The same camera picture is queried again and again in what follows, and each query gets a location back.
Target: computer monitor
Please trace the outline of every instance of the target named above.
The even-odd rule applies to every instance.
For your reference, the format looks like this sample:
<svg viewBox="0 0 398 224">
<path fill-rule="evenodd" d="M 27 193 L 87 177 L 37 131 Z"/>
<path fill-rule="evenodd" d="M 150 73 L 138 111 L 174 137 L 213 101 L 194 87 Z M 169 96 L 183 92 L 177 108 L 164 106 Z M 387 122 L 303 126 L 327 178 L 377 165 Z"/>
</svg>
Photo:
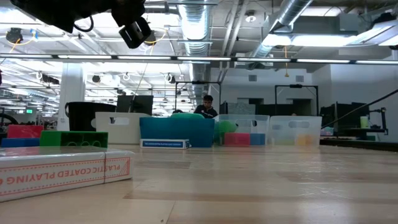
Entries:
<svg viewBox="0 0 398 224">
<path fill-rule="evenodd" d="M 144 113 L 152 115 L 152 105 L 154 104 L 154 96 L 118 96 L 118 104 L 116 112 L 122 113 Z"/>
</svg>

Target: white box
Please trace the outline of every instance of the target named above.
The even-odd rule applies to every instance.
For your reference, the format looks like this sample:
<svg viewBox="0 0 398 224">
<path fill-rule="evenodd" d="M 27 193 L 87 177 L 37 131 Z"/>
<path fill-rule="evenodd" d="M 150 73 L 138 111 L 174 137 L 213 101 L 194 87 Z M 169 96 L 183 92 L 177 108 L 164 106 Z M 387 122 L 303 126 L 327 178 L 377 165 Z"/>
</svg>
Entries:
<svg viewBox="0 0 398 224">
<path fill-rule="evenodd" d="M 141 148 L 149 149 L 188 149 L 189 139 L 141 139 Z"/>
<path fill-rule="evenodd" d="M 98 147 L 0 151 L 0 202 L 132 178 L 134 153 Z"/>
<path fill-rule="evenodd" d="M 143 113 L 96 112 L 96 130 L 108 133 L 108 144 L 139 144 L 141 138 L 139 118 Z"/>
</svg>

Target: man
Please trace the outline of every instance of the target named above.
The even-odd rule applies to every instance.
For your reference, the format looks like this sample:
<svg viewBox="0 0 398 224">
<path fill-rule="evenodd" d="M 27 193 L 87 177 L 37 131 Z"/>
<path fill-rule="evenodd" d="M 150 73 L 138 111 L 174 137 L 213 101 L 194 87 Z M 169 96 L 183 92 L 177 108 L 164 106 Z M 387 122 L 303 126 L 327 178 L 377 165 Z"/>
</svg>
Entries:
<svg viewBox="0 0 398 224">
<path fill-rule="evenodd" d="M 205 118 L 214 118 L 218 113 L 213 109 L 212 104 L 213 97 L 206 95 L 203 97 L 203 105 L 199 105 L 194 113 L 202 114 Z"/>
</svg>

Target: plastic storage bin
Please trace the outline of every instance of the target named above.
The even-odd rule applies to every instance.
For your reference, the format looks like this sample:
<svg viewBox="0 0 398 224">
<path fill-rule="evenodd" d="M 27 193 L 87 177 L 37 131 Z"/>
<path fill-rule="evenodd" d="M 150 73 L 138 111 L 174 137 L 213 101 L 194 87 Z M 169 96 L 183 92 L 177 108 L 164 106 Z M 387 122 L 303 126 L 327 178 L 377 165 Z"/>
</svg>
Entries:
<svg viewBox="0 0 398 224">
<path fill-rule="evenodd" d="M 214 118 L 215 142 L 222 146 L 264 146 L 269 116 L 222 114 Z"/>
<path fill-rule="evenodd" d="M 94 131 L 42 131 L 40 146 L 108 147 L 108 133 Z"/>
<path fill-rule="evenodd" d="M 140 118 L 141 139 L 189 139 L 192 147 L 211 147 L 213 119 Z"/>
<path fill-rule="evenodd" d="M 7 130 L 7 138 L 39 138 L 44 126 L 10 124 Z"/>
<path fill-rule="evenodd" d="M 13 138 L 13 139 L 2 139 L 1 147 L 33 147 L 39 146 L 39 138 Z"/>
<path fill-rule="evenodd" d="M 96 112 L 97 131 L 108 133 L 108 144 L 139 144 L 139 118 L 143 113 Z"/>
<path fill-rule="evenodd" d="M 273 116 L 268 141 L 272 145 L 319 146 L 322 117 Z"/>
</svg>

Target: red box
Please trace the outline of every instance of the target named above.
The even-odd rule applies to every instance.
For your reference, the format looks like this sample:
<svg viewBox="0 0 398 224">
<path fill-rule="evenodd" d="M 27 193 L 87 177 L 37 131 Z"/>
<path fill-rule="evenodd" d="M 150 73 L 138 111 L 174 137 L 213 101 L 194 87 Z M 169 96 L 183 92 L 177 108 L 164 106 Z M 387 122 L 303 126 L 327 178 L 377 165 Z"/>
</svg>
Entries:
<svg viewBox="0 0 398 224">
<path fill-rule="evenodd" d="M 250 146 L 249 133 L 225 133 L 225 146 Z"/>
<path fill-rule="evenodd" d="M 7 138 L 40 138 L 44 126 L 41 125 L 18 125 L 8 126 Z"/>
</svg>

